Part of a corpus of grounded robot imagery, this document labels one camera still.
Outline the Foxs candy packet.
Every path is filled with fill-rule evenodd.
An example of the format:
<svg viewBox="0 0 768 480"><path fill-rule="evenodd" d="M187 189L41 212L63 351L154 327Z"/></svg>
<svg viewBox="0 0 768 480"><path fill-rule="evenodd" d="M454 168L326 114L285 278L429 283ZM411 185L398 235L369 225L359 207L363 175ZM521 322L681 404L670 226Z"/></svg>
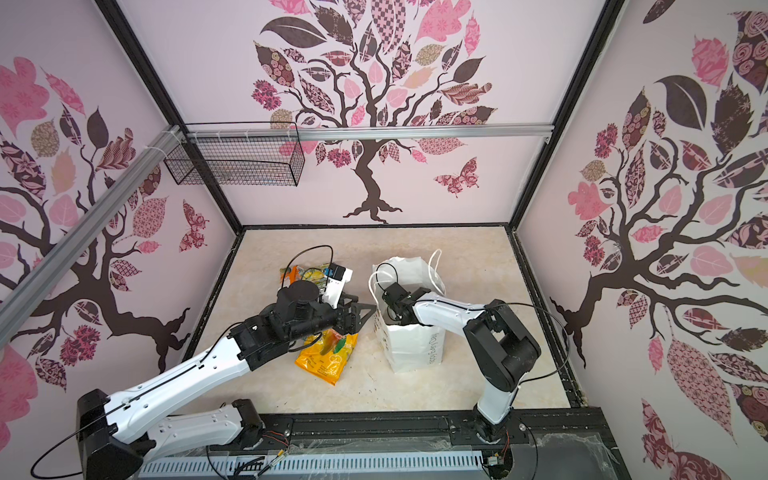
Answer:
<svg viewBox="0 0 768 480"><path fill-rule="evenodd" d="M321 264L319 266L301 267L299 269L300 279L309 281L318 286L320 289L324 289L328 282L328 268L328 263Z"/></svg>

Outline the orange yellow snack packet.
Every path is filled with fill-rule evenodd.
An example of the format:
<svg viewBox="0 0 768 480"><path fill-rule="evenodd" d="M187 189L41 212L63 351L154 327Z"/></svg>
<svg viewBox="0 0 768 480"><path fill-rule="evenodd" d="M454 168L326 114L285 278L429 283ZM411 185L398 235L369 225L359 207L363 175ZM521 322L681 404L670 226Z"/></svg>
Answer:
<svg viewBox="0 0 768 480"><path fill-rule="evenodd" d="M307 340L304 349L295 360L303 371L336 385L357 345L358 335L342 335L333 329L326 330L314 341Z"/></svg>

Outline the white paper bag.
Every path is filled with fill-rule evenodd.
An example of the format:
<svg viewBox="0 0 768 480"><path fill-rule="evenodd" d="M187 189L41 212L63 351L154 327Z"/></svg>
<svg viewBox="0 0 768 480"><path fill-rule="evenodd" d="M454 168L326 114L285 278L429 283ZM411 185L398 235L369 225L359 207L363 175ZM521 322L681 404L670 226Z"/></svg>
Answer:
<svg viewBox="0 0 768 480"><path fill-rule="evenodd" d="M442 250L436 249L428 261L421 257L391 257L372 267L368 289L378 311L374 332L396 374L439 365L443 359L445 330L418 323L406 324L384 301L385 289L398 283L409 292L425 287L443 294L445 284L437 272L441 256Z"/></svg>

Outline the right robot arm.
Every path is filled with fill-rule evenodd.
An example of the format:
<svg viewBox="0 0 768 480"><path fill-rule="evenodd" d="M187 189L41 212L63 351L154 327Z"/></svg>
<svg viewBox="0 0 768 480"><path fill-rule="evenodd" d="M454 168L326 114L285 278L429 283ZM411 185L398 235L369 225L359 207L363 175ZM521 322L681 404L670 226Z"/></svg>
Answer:
<svg viewBox="0 0 768 480"><path fill-rule="evenodd" d="M485 379L474 407L477 435L487 443L505 436L519 384L541 356L541 347L512 309L501 300L468 304L427 288L412 292L395 282L382 295L402 326L440 327L462 336Z"/></svg>

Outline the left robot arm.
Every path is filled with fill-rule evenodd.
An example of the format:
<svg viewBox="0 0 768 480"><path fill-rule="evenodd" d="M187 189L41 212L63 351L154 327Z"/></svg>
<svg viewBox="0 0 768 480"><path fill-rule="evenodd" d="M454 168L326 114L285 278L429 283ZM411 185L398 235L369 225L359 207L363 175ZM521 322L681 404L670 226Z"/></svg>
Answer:
<svg viewBox="0 0 768 480"><path fill-rule="evenodd" d="M373 304L344 292L333 303L319 288L297 281L275 302L236 323L199 355L151 380L113 394L95 389L77 403L77 434L86 479L128 479L145 464L214 445L258 446L266 427L249 400L211 412L178 415L178 409L226 382L295 350L300 340L332 329L358 333L375 313Z"/></svg>

